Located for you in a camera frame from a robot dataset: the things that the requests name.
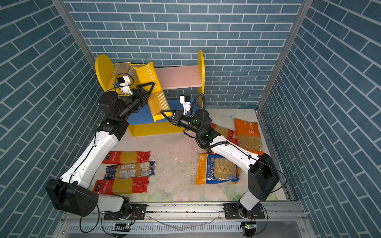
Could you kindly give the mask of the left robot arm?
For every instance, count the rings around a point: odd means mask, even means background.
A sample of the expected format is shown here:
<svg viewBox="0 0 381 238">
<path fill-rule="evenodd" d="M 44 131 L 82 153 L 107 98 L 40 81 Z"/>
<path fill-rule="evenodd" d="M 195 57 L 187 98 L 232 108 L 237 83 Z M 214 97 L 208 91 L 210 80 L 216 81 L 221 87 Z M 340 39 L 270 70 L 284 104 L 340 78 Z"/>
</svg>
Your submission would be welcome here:
<svg viewBox="0 0 381 238">
<path fill-rule="evenodd" d="M 121 220 L 130 217 L 128 198 L 92 192 L 88 187 L 102 161 L 124 136 L 128 118 L 147 104 L 154 86 L 154 82 L 137 85 L 130 96 L 112 90 L 102 94 L 99 107 L 107 117 L 96 129 L 93 141 L 60 178 L 47 182 L 46 191 L 55 209 L 81 217 L 93 211 L 111 212 Z"/>
</svg>

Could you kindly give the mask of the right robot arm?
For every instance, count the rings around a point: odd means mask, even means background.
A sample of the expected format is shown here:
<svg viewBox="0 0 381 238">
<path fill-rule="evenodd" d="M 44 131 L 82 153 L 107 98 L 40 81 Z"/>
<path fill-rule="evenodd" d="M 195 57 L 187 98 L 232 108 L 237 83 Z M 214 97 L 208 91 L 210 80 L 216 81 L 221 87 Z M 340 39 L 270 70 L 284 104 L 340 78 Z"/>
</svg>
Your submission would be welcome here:
<svg viewBox="0 0 381 238">
<path fill-rule="evenodd" d="M 198 109 L 193 116 L 179 110 L 162 110 L 162 116 L 171 124 L 195 133 L 198 146 L 231 161 L 248 175 L 248 190 L 237 203 L 243 218 L 250 218 L 254 207 L 265 201 L 279 182 L 278 170 L 272 158 L 264 153 L 249 152 L 228 141 L 212 128 L 212 119 L 205 109 Z"/>
</svg>

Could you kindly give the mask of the yellow spaghetti bag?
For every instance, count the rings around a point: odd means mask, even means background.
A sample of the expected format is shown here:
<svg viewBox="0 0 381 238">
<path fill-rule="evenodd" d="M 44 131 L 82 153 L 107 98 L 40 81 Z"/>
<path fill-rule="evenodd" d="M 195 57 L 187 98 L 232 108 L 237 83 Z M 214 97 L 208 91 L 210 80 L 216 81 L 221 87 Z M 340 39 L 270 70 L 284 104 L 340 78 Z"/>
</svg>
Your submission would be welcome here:
<svg viewBox="0 0 381 238">
<path fill-rule="evenodd" d="M 111 75 L 108 77 L 107 82 L 105 83 L 105 92 L 106 91 L 115 91 L 119 94 L 119 90 L 116 89 L 115 87 L 115 82 L 116 78 L 118 76 L 123 76 L 123 75 L 129 75 L 127 73 L 126 65 L 125 63 L 117 63 L 114 66 L 114 69 L 111 72 Z"/>
<path fill-rule="evenodd" d="M 134 83 L 130 87 L 131 89 L 136 88 L 137 85 L 140 84 L 140 80 L 137 74 L 137 69 L 144 66 L 144 64 L 131 64 L 129 62 L 125 63 L 126 69 L 128 70 L 127 73 L 131 76 L 131 78 L 134 80 Z"/>
<path fill-rule="evenodd" d="M 165 119 L 165 117 L 161 114 L 161 111 L 170 110 L 170 107 L 162 89 L 160 80 L 158 79 L 158 75 L 154 68 L 153 62 L 149 62 L 148 64 L 140 67 L 134 67 L 134 69 L 140 84 L 152 82 L 155 84 L 148 99 L 148 105 L 153 117 L 153 121 L 157 122 Z"/>
</svg>

